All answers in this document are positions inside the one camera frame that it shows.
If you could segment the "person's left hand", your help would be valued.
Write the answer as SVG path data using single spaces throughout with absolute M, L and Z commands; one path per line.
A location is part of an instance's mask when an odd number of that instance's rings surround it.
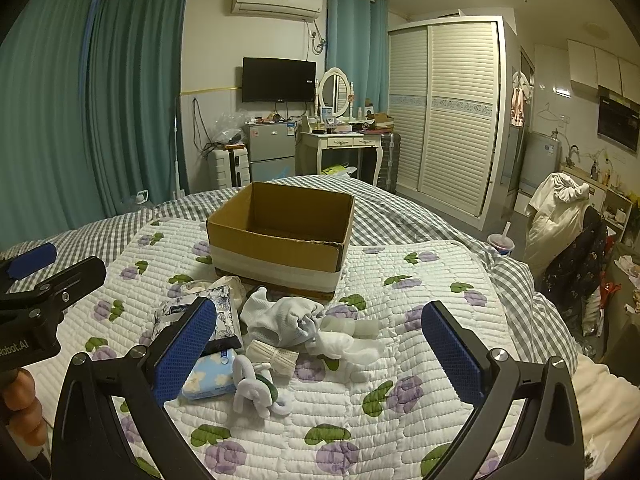
M 43 446 L 47 441 L 47 425 L 42 405 L 36 397 L 32 374 L 20 368 L 13 382 L 1 390 L 2 400 L 11 412 L 9 428 L 14 436 L 30 446 Z

